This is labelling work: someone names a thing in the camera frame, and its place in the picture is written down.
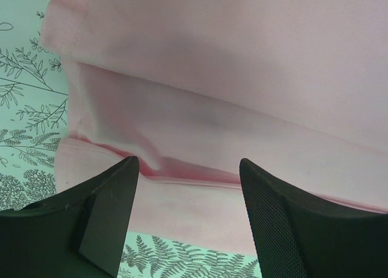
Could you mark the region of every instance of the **pink cloth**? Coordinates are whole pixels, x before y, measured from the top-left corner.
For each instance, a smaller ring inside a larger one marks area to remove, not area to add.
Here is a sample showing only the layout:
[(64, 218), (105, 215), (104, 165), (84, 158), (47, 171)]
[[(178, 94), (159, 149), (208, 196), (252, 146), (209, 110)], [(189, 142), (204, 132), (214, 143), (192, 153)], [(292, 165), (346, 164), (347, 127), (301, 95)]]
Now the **pink cloth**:
[(58, 192), (141, 159), (129, 230), (255, 255), (238, 164), (388, 212), (387, 0), (51, 0)]

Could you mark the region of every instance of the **botanical print tablecloth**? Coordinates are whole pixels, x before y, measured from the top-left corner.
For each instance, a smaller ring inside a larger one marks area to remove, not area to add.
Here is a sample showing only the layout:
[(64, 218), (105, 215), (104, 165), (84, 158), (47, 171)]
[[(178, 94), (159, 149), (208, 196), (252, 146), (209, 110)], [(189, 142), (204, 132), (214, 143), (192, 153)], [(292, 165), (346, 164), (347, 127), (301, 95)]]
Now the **botanical print tablecloth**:
[[(69, 102), (61, 59), (38, 42), (48, 1), (0, 0), (0, 209), (55, 194), (53, 162)], [(254, 257), (129, 232), (118, 277), (261, 275)]]

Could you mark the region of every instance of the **folded cloth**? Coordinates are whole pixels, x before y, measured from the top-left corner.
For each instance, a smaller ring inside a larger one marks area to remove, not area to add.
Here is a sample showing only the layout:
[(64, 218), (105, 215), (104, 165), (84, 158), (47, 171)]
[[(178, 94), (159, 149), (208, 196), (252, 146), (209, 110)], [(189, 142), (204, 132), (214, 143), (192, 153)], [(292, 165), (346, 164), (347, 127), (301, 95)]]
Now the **folded cloth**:
[(251, 255), (244, 157), (388, 212), (386, 1), (51, 0), (41, 43), (70, 86), (58, 191), (136, 155), (129, 230)]

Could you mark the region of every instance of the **patterned background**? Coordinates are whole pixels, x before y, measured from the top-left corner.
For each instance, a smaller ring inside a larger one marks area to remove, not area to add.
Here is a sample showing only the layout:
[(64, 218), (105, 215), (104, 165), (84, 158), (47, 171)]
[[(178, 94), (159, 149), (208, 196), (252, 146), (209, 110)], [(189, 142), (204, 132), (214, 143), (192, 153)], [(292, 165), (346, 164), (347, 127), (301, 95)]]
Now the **patterned background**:
[[(0, 0), (0, 210), (55, 194), (53, 162), (67, 132), (61, 59), (38, 42), (49, 0)], [(259, 278), (254, 257), (127, 234), (119, 278)]]

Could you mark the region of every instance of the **pink towel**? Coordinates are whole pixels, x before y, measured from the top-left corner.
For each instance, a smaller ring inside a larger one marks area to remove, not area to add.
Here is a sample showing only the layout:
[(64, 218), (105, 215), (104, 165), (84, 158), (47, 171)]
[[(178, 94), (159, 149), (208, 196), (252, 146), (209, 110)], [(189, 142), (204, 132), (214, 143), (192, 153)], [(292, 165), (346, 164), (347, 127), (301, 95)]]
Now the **pink towel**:
[(141, 159), (129, 230), (255, 255), (246, 157), (388, 212), (387, 0), (51, 0), (70, 86), (58, 192)]

